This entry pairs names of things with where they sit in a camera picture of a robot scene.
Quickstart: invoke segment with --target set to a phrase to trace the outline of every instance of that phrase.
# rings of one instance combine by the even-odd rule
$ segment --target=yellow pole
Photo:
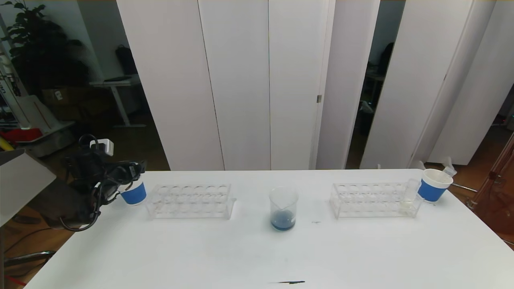
[[[14,148],[11,146],[10,143],[8,143],[4,138],[0,136],[0,148],[4,151],[13,151]]]

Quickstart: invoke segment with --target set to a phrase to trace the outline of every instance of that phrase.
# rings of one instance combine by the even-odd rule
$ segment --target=blue liquid
[[[276,211],[271,215],[271,225],[279,231],[287,231],[296,223],[295,215],[291,211]]]

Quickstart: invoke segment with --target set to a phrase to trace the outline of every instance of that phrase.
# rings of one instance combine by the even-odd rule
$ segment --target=white desk
[[[410,177],[421,170],[147,172],[147,191],[231,183],[232,218],[150,221],[144,206],[120,198],[26,289],[512,289],[514,252],[448,191],[415,219],[335,220],[332,183]],[[291,184],[300,189],[296,226],[278,232],[269,224],[268,191]],[[270,283],[299,280],[305,283]]]
[[[140,84],[141,80],[139,79],[139,75],[134,74],[131,75],[129,79],[120,80],[120,81],[93,81],[89,84],[94,87],[109,87],[113,92],[114,100],[116,100],[116,106],[118,107],[118,111],[120,112],[121,118],[123,119],[124,125],[115,125],[115,127],[123,127],[123,128],[143,128],[145,124],[131,124],[129,120],[129,116],[125,111],[125,107],[123,106],[123,102],[121,101],[120,94],[118,92],[118,87],[120,86],[133,86],[136,84]]]

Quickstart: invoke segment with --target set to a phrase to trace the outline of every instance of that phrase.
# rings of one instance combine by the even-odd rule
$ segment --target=red object
[[[9,141],[31,141],[37,139],[40,136],[43,136],[39,129],[15,129],[12,131],[8,131],[6,133],[2,133],[4,138]]]
[[[18,279],[14,279],[12,278],[11,276],[6,276],[5,277],[7,280],[10,280],[11,282],[14,282],[18,285],[21,285],[21,286],[27,286],[27,283],[23,283],[22,281],[18,280]]]

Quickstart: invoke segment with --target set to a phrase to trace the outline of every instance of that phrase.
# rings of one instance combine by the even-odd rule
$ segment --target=dark marker mark
[[[305,281],[282,281],[282,282],[272,282],[272,283],[298,284],[298,283],[305,283]]]

